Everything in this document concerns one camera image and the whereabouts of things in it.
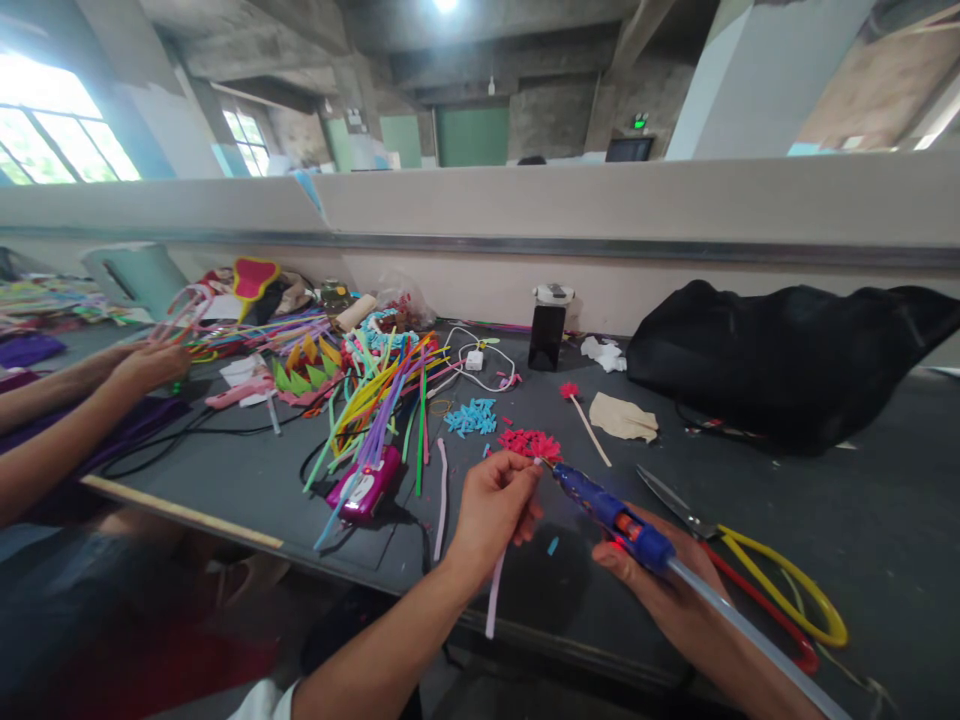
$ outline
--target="white cap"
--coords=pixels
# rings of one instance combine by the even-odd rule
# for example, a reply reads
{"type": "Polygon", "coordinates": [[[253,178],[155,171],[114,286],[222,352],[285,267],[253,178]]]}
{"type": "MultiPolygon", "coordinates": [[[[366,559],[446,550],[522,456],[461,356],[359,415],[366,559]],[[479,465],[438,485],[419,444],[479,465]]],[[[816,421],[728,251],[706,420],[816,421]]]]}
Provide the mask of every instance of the white cap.
{"type": "Polygon", "coordinates": [[[576,296],[572,287],[558,283],[537,285],[533,289],[533,294],[537,298],[537,302],[544,305],[569,305],[576,296]]]}

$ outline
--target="window frame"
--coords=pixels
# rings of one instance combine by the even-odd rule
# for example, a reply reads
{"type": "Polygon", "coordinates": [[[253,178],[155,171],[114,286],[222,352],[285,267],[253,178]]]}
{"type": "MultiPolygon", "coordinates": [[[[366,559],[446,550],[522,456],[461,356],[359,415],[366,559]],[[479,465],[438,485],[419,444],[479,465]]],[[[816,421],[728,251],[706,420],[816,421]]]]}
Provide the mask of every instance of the window frame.
{"type": "MultiPolygon", "coordinates": [[[[47,129],[43,127],[43,123],[40,122],[40,120],[37,118],[36,115],[34,115],[34,113],[39,112],[39,113],[44,113],[46,115],[58,115],[60,117],[65,117],[65,118],[70,118],[72,120],[75,120],[77,125],[80,126],[80,129],[83,130],[83,134],[87,136],[87,139],[90,141],[90,144],[93,145],[93,148],[97,151],[97,154],[103,160],[104,164],[106,164],[106,166],[110,168],[110,172],[113,173],[112,180],[105,180],[101,182],[127,182],[120,177],[120,173],[117,172],[117,169],[113,166],[113,163],[111,163],[107,159],[107,156],[103,154],[103,151],[100,149],[100,146],[97,144],[97,141],[93,139],[93,137],[87,131],[86,125],[84,125],[83,123],[84,120],[88,122],[99,122],[99,123],[103,123],[109,128],[110,127],[109,124],[102,117],[93,117],[91,115],[78,115],[76,113],[65,113],[65,112],[59,112],[56,110],[40,110],[37,108],[29,107],[27,105],[12,105],[10,103],[5,103],[5,102],[0,102],[0,109],[19,110],[20,112],[22,112],[26,116],[27,120],[30,121],[30,124],[33,126],[33,129],[37,131],[37,134],[39,134],[40,137],[43,139],[43,141],[47,143],[47,146],[50,148],[50,150],[53,151],[53,154],[57,156],[57,159],[61,163],[63,163],[63,166],[67,169],[67,172],[70,173],[70,175],[73,177],[74,182],[84,183],[84,184],[93,184],[90,181],[85,180],[83,178],[83,176],[74,166],[74,164],[70,162],[70,159],[67,157],[66,153],[63,151],[63,148],[61,148],[59,143],[57,143],[57,141],[53,139],[50,133],[47,132],[47,129]]],[[[0,148],[3,148],[3,151],[10,157],[11,160],[13,160],[13,162],[17,165],[17,167],[20,168],[20,171],[23,172],[24,175],[26,175],[28,178],[30,178],[30,182],[32,182],[34,185],[43,184],[43,183],[37,182],[34,179],[33,175],[30,174],[30,171],[23,166],[23,164],[17,159],[16,155],[10,152],[10,148],[4,145],[2,140],[0,140],[0,148]]]]}
{"type": "MultiPolygon", "coordinates": [[[[233,137],[233,141],[237,144],[237,147],[238,147],[238,148],[239,148],[240,145],[246,145],[246,146],[247,146],[247,148],[250,150],[250,154],[253,156],[253,164],[254,164],[254,165],[256,166],[256,168],[257,168],[257,177],[266,177],[266,176],[267,176],[267,175],[266,175],[266,172],[265,172],[264,170],[261,170],[261,169],[260,169],[260,163],[257,162],[257,156],[256,156],[256,155],[254,154],[254,152],[253,152],[253,148],[255,148],[255,147],[261,148],[261,149],[263,150],[264,154],[267,156],[267,160],[268,160],[268,161],[270,160],[270,149],[267,147],[267,138],[266,138],[266,136],[263,134],[263,128],[260,127],[260,123],[257,122],[257,119],[256,119],[253,115],[250,115],[249,113],[245,113],[245,112],[243,112],[242,110],[239,110],[239,109],[237,109],[237,110],[227,110],[227,109],[224,108],[224,109],[223,109],[223,115],[224,115],[224,119],[225,119],[225,120],[226,120],[227,114],[231,114],[231,115],[233,115],[233,116],[236,118],[236,120],[237,120],[237,127],[240,128],[240,134],[243,135],[243,140],[238,140],[238,139],[237,139],[237,136],[236,136],[236,135],[234,134],[234,132],[233,132],[233,127],[230,126],[230,123],[229,123],[229,121],[228,121],[228,122],[227,122],[227,127],[230,128],[230,135],[231,135],[231,137],[233,137]],[[260,139],[261,139],[263,142],[253,142],[253,141],[250,140],[250,138],[247,137],[247,131],[243,129],[243,123],[240,122],[240,116],[241,116],[241,115],[243,115],[245,118],[249,118],[251,121],[253,121],[253,124],[257,126],[257,132],[260,133],[260,139]]],[[[246,165],[246,164],[247,164],[246,158],[244,158],[244,165],[246,165]]]]}

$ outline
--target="plastic bag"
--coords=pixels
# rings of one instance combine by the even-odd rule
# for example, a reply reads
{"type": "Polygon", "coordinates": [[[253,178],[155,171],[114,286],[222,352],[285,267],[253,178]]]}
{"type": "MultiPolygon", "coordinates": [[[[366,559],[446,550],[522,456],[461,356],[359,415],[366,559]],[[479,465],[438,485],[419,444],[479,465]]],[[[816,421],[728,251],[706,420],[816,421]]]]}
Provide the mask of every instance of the plastic bag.
{"type": "Polygon", "coordinates": [[[420,286],[406,273],[387,270],[377,282],[377,310],[395,308],[407,317],[408,326],[422,332],[437,322],[437,314],[423,299],[420,286]]]}

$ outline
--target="hand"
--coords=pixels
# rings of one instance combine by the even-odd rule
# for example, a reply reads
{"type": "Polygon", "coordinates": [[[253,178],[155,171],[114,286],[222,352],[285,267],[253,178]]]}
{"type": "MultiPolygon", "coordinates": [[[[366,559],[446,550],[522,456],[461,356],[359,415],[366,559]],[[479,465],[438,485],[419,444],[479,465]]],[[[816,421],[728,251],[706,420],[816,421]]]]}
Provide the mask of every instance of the hand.
{"type": "Polygon", "coordinates": [[[85,393],[90,393],[100,387],[120,363],[145,347],[147,347],[145,342],[114,345],[57,374],[69,378],[85,393]]]}
{"type": "MultiPolygon", "coordinates": [[[[677,557],[684,565],[730,601],[713,563],[696,540],[653,513],[630,503],[627,505],[673,543],[677,557]]],[[[633,591],[667,639],[700,670],[709,674],[704,665],[718,660],[722,662],[724,657],[730,656],[733,646],[727,624],[686,583],[679,580],[671,583],[658,578],[640,567],[616,543],[597,545],[593,549],[593,559],[633,591]]]]}
{"type": "Polygon", "coordinates": [[[533,460],[502,450],[470,469],[463,485],[457,533],[445,563],[466,573],[475,594],[493,573],[513,540],[533,539],[543,508],[536,497],[543,469],[533,460]]]}
{"type": "Polygon", "coordinates": [[[154,343],[120,363],[108,382],[123,386],[127,392],[146,395],[183,379],[190,370],[190,362],[190,353],[179,343],[154,343]]]}

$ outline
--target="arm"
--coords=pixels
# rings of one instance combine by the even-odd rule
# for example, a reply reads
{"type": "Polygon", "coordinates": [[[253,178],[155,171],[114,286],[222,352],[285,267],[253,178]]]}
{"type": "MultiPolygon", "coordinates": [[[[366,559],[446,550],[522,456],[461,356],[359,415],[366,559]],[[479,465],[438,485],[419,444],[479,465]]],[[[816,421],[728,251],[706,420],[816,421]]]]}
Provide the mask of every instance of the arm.
{"type": "Polygon", "coordinates": [[[190,356],[179,346],[140,350],[67,417],[0,456],[0,527],[16,521],[83,462],[140,398],[189,367],[190,356]]]}
{"type": "Polygon", "coordinates": [[[533,539],[541,470],[499,452],[467,474],[457,533],[441,565],[304,680],[294,720],[393,720],[511,539],[533,539]]]}
{"type": "MultiPolygon", "coordinates": [[[[730,601],[692,537],[652,513],[630,508],[666,535],[683,563],[730,601]]],[[[686,584],[654,577],[615,543],[598,545],[593,559],[633,591],[674,647],[752,720],[822,720],[813,703],[686,584]]]]}
{"type": "Polygon", "coordinates": [[[0,395],[0,435],[76,402],[101,385],[143,343],[118,345],[22,388],[0,395]]]}

